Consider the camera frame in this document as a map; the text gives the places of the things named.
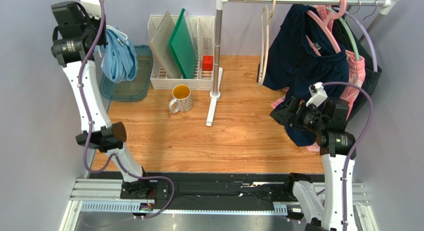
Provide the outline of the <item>light blue shorts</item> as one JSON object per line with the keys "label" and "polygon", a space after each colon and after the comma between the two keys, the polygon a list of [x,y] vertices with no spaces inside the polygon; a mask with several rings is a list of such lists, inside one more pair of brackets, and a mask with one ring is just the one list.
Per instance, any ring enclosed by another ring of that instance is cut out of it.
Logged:
{"label": "light blue shorts", "polygon": [[106,26],[107,45],[97,46],[102,58],[101,69],[114,83],[129,82],[137,75],[138,61],[135,47],[118,27]]}

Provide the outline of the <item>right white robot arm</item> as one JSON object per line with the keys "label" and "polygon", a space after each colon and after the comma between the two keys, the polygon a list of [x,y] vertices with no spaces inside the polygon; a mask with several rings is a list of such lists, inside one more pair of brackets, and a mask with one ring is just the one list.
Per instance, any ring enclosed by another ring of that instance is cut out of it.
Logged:
{"label": "right white robot arm", "polygon": [[285,184],[287,198],[300,203],[306,218],[307,231],[355,231],[352,208],[352,186],[344,185],[352,175],[354,163],[349,154],[355,137],[346,132],[349,103],[339,98],[327,98],[320,109],[314,104],[291,97],[270,116],[281,125],[316,134],[316,143],[324,166],[325,203],[315,192],[312,178],[301,173],[291,173]]}

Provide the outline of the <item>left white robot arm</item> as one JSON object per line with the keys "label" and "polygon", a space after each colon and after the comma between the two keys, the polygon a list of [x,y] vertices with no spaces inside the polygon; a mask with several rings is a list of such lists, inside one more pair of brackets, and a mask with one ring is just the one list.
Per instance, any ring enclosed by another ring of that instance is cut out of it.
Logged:
{"label": "left white robot arm", "polygon": [[96,79],[94,48],[106,45],[105,18],[96,20],[76,1],[65,1],[51,6],[58,23],[53,30],[51,52],[62,67],[72,87],[81,119],[81,133],[76,136],[84,148],[83,165],[90,173],[88,150],[105,154],[107,164],[114,162],[119,168],[125,195],[140,199],[153,197],[153,188],[144,179],[145,171],[129,151],[127,134],[122,122],[112,123],[103,106]]}

